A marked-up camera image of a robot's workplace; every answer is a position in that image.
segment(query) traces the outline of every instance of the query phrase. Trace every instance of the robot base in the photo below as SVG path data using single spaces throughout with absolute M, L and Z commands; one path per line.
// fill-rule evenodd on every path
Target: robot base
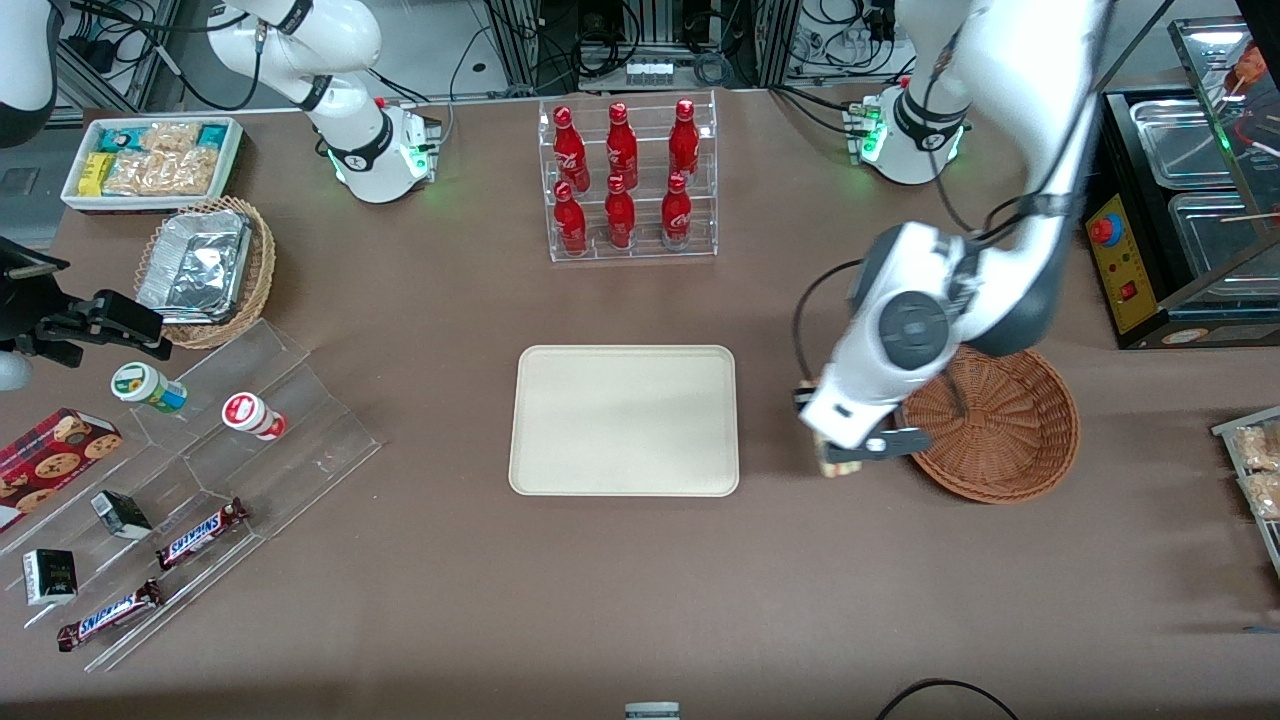
M 329 154 L 338 179 L 365 202 L 390 202 L 420 183 L 434 182 L 440 158 L 440 126 L 428 127 L 421 115 L 402 108 L 383 111 L 392 120 L 392 142 L 370 169 L 353 172 Z
M 955 159 L 964 127 L 932 152 L 934 161 L 929 163 L 929 152 L 919 150 L 915 141 L 893 122 L 893 104 L 902 92 L 901 87 L 891 87 L 879 95 L 863 97 L 861 106 L 851 105 L 841 113 L 845 129 L 860 136 L 849 138 L 849 160 L 854 165 L 870 165 L 896 183 L 924 184 Z M 938 172 L 933 172 L 934 165 Z

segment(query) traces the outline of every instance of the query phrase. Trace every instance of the acrylic bottle rack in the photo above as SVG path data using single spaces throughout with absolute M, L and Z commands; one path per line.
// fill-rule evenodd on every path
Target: acrylic bottle rack
M 115 465 L 82 477 L 59 495 L 67 500 L 0 550 L 6 602 L 26 603 L 22 553 L 70 550 L 78 597 L 61 606 L 31 607 L 27 628 L 49 635 L 159 578 L 166 602 L 136 623 L 109 628 L 68 653 L 86 671 L 109 670 L 169 623 L 178 611 L 342 482 L 379 450 L 361 421 L 325 389 L 305 363 L 306 352 L 266 320 L 218 348 L 179 380 L 187 404 L 173 415 L 136 406 L 115 420 L 125 438 Z M 289 421 L 288 432 L 262 442 L 221 423 L 223 401 L 250 391 Z M 106 532 L 90 500 L 111 489 L 137 501 L 155 529 L 141 541 Z M 239 497 L 250 518 L 187 562 L 161 573 L 155 552 Z
M 694 101 L 694 124 L 698 127 L 698 174 L 690 178 L 687 192 L 692 204 L 689 218 L 689 245 L 668 250 L 662 242 L 662 199 L 667 193 L 671 156 L 667 141 L 676 123 L 676 101 Z M 627 105 L 631 129 L 639 147 L 640 182 L 631 191 L 636 206 L 636 228 L 631 247 L 618 250 L 609 242 L 609 225 L 604 214 L 608 197 L 609 161 L 605 140 L 609 135 L 609 104 L 620 97 L 575 97 L 539 104 L 538 151 L 541 158 L 543 202 L 547 206 L 547 241 L 553 261 L 626 260 L 630 258 L 667 259 L 691 255 L 716 255 L 719 246 L 717 217 L 716 97 L 712 92 L 637 94 L 621 96 Z M 556 126 L 552 111 L 567 106 L 573 113 L 573 126 L 586 145 L 586 167 L 591 184 L 575 197 L 586 214 L 586 254 L 571 255 L 556 232 L 556 197 L 553 187 L 559 179 L 556 164 Z

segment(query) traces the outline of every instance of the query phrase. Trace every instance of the red switch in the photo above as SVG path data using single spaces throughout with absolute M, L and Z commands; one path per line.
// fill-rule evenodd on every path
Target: red switch
M 1115 234 L 1115 225 L 1107 218 L 1100 218 L 1089 223 L 1089 240 L 1097 242 L 1098 245 L 1111 240 L 1111 236 Z

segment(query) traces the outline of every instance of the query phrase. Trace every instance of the snickers bar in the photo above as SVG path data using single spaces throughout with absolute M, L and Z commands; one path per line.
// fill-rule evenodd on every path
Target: snickers bar
M 58 630 L 58 651 L 70 652 L 106 628 L 123 625 L 143 610 L 164 605 L 160 585 L 155 578 L 142 584 L 136 592 L 99 610 L 79 623 L 65 625 Z
M 173 541 L 169 547 L 157 550 L 156 557 L 160 559 L 160 569 L 170 570 L 191 560 L 201 550 L 205 550 L 209 543 L 218 539 L 218 536 L 232 529 L 232 525 L 246 518 L 248 518 L 248 511 L 241 505 L 239 498 L 232 498 L 229 503 L 221 506 L 207 520 Z

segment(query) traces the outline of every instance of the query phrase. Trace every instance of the white tray of snacks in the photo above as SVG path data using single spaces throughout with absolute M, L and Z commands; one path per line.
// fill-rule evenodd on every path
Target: white tray of snacks
M 1280 407 L 1222 423 L 1212 433 L 1226 445 L 1236 482 L 1280 574 Z
M 148 213 L 220 197 L 242 136 L 238 122 L 218 115 L 93 120 L 63 202 L 82 213 Z

